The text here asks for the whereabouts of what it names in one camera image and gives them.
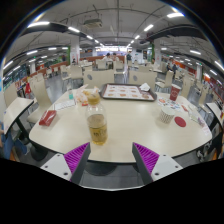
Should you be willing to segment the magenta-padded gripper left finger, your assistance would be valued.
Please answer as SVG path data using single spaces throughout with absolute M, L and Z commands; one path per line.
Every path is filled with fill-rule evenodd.
M 87 142 L 66 154 L 55 154 L 41 168 L 72 183 L 79 184 L 90 152 L 90 143 Z

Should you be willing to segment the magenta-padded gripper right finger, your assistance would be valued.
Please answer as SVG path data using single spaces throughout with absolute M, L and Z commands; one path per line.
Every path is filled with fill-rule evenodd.
M 145 185 L 182 169 L 182 166 L 169 155 L 157 154 L 138 143 L 132 145 L 132 153 Z

